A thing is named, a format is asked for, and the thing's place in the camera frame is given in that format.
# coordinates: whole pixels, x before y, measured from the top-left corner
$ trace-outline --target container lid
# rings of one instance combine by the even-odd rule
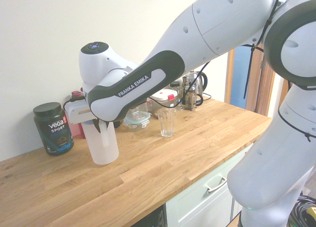
[[[61,105],[58,102],[50,102],[39,105],[33,109],[33,113],[38,116],[46,116],[56,114],[61,110]]]
[[[162,89],[151,96],[157,101],[171,101],[178,95],[178,92],[170,89]]]
[[[180,82],[173,81],[172,83],[170,83],[170,87],[176,87],[176,86],[180,86]]]

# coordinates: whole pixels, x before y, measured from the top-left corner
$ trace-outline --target red clip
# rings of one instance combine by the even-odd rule
[[[174,100],[174,95],[168,95],[168,100],[171,101],[171,100]]]

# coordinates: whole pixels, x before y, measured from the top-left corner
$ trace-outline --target kettle handle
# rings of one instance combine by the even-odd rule
[[[203,81],[204,81],[203,86],[202,86],[202,89],[204,91],[206,89],[206,86],[207,86],[207,76],[205,73],[201,73],[201,76],[203,77]]]
[[[203,99],[203,96],[200,94],[197,94],[197,96],[199,96],[201,98],[201,101],[199,103],[197,103],[197,106],[200,106],[200,105],[202,105],[204,99]]]

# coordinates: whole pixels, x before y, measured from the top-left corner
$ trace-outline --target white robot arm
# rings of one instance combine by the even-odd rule
[[[101,50],[90,44],[89,52],[81,50],[80,72],[94,116],[116,121],[181,75],[261,39],[268,63],[295,85],[267,131],[229,173],[228,186],[244,207],[244,227],[285,227],[316,163],[316,0],[197,0],[140,66],[118,58],[106,44]],[[98,76],[90,68],[99,68]]]

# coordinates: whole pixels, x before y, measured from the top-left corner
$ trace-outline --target white cabinet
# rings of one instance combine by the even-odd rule
[[[227,174],[250,147],[251,145],[166,202],[168,227],[228,225],[233,197],[227,187]],[[235,202],[233,217],[240,209]]]

